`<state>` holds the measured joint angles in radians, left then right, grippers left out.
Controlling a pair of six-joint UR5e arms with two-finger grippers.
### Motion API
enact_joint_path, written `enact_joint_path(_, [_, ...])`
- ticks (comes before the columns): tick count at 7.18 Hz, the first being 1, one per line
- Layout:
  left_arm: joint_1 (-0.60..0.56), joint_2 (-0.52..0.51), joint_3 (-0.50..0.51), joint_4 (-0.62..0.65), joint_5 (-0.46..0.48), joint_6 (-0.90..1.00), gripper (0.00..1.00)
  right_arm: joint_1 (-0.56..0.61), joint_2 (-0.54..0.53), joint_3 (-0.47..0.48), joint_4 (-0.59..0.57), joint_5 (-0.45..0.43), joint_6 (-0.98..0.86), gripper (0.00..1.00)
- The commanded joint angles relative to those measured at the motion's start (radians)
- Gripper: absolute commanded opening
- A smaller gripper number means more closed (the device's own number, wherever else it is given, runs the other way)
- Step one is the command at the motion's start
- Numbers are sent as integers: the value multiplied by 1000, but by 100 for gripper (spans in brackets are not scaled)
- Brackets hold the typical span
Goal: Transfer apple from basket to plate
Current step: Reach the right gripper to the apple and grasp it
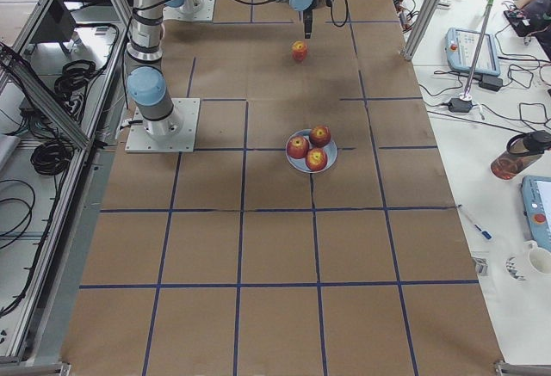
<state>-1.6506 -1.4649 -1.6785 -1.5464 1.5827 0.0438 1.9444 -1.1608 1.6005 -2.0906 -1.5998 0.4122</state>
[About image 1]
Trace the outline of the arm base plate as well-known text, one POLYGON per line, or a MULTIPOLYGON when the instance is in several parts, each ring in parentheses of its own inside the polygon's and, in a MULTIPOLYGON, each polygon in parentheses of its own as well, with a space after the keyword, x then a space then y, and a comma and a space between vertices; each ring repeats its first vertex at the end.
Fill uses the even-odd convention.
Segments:
POLYGON ((160 121, 147 120, 136 109, 125 150, 128 153, 190 153, 195 148, 195 135, 200 114, 199 98, 172 98, 170 116, 160 121))
POLYGON ((215 0, 170 0, 164 6, 164 19, 180 22, 211 22, 215 0))

